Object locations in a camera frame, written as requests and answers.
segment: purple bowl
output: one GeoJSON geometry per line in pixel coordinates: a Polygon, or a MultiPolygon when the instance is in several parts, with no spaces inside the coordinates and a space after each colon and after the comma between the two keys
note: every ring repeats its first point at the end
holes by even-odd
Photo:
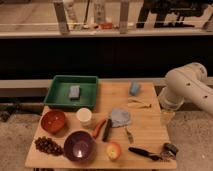
{"type": "Polygon", "coordinates": [[[94,152],[95,142],[85,131],[70,134],[64,142],[65,156],[74,162],[88,161],[94,152]]]}

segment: grapes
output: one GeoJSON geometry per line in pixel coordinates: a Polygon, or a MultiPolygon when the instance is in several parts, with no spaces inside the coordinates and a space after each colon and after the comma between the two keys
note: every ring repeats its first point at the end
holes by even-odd
{"type": "Polygon", "coordinates": [[[59,156],[63,154],[63,149],[61,146],[59,146],[55,141],[53,141],[51,138],[39,137],[37,140],[35,140],[36,149],[47,153],[52,154],[54,156],[59,156]]]}

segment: knife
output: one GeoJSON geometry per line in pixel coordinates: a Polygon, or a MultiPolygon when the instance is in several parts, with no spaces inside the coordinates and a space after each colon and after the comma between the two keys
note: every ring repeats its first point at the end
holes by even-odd
{"type": "Polygon", "coordinates": [[[153,161],[162,160],[162,158],[154,153],[150,153],[147,150],[141,149],[141,148],[135,148],[135,147],[129,147],[129,151],[152,159],[153,161]]]}
{"type": "Polygon", "coordinates": [[[104,134],[102,137],[102,141],[104,141],[104,142],[107,141],[111,127],[112,127],[112,120],[110,118],[108,118],[105,130],[104,130],[104,134]]]}

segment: floor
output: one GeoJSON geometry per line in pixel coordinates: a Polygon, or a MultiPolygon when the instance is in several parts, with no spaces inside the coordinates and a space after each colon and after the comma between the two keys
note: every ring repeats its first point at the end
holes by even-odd
{"type": "MultiPolygon", "coordinates": [[[[0,123],[0,170],[32,170],[25,168],[24,163],[39,118],[39,115],[16,114],[8,122],[0,123]]],[[[180,150],[178,168],[173,171],[213,170],[212,116],[201,111],[180,111],[167,127],[171,142],[180,150]]]]}

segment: carrot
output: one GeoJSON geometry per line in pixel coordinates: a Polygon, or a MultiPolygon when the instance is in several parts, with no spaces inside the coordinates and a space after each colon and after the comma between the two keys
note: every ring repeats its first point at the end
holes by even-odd
{"type": "Polygon", "coordinates": [[[94,138],[97,138],[97,136],[98,136],[102,126],[105,124],[105,122],[106,122],[106,118],[97,123],[97,125],[95,126],[95,129],[92,132],[92,136],[94,138]]]}

